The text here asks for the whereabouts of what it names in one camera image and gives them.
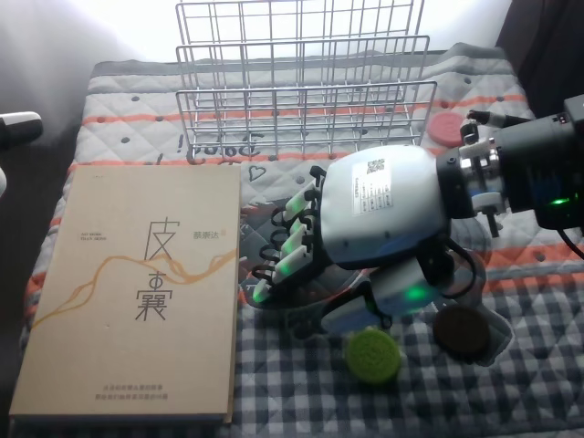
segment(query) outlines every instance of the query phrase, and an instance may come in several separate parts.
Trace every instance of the metal wire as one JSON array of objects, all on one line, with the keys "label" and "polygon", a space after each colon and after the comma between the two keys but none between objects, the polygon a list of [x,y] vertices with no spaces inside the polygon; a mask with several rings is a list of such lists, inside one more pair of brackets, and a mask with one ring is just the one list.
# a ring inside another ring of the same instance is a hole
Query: metal wire
[{"label": "metal wire", "polygon": [[436,83],[198,89],[176,95],[185,138],[192,147],[282,148],[349,146],[358,151],[392,142],[418,144]]},{"label": "metal wire", "polygon": [[184,45],[389,37],[417,34],[423,4],[414,11],[414,0],[207,0],[181,2],[176,15]]},{"label": "metal wire", "polygon": [[427,36],[205,43],[178,46],[176,56],[185,89],[348,85],[420,79],[429,44]]}]

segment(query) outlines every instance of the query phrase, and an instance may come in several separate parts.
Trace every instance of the book cover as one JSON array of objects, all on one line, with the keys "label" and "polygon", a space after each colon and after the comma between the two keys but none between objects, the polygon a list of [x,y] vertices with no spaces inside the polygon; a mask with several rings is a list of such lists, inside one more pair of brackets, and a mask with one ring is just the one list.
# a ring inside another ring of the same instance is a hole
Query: book cover
[{"label": "book cover", "polygon": [[10,413],[230,421],[238,166],[80,166]]}]

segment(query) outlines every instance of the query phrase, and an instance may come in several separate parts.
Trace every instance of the pink round object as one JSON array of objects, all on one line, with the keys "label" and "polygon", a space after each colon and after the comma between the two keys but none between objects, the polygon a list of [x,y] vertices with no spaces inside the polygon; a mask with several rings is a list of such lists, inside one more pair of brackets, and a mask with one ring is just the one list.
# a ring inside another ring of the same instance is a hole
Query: pink round object
[{"label": "pink round object", "polygon": [[457,148],[463,145],[463,139],[460,136],[460,125],[463,121],[464,117],[457,112],[439,112],[430,118],[428,135],[438,144],[447,148]]}]

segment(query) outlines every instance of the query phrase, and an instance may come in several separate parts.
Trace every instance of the quilted mat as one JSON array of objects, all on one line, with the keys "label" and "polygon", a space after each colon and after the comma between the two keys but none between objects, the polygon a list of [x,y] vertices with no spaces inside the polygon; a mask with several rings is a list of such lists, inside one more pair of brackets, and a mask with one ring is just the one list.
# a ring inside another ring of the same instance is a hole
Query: quilted mat
[{"label": "quilted mat", "polygon": [[[531,117],[523,90],[502,51],[455,45],[429,57],[423,78],[438,83],[432,114],[491,110]],[[490,360],[462,363],[434,343],[435,303],[394,321],[401,371],[390,386],[371,388],[346,369],[346,337],[323,335],[311,323],[323,297],[364,273],[332,267],[298,291],[298,308],[260,311],[248,304],[260,263],[258,249],[272,231],[269,215],[308,183],[312,165],[351,150],[315,148],[275,156],[244,147],[231,162],[214,148],[188,151],[174,92],[175,65],[128,61],[96,66],[71,172],[79,165],[240,165],[241,259],[235,367],[235,412],[226,426],[98,429],[15,429],[15,436],[539,436],[579,435],[584,428],[584,265],[531,213],[497,217],[501,236],[490,239],[486,220],[454,221],[454,238],[485,265],[482,300],[500,348]],[[488,134],[481,128],[482,135]],[[424,137],[422,145],[439,152]],[[26,291],[27,328],[34,318],[57,238],[71,175],[65,185]],[[193,187],[212,190],[212,187]],[[26,346],[28,329],[22,338]]]}]

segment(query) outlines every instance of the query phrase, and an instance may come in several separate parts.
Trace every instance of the green round object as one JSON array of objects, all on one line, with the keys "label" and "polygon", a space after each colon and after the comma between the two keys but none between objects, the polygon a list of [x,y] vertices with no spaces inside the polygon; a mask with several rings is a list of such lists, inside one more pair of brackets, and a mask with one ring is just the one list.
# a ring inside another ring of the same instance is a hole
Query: green round object
[{"label": "green round object", "polygon": [[381,385],[394,379],[402,358],[400,349],[390,335],[377,329],[365,329],[349,340],[345,361],[360,381]]}]

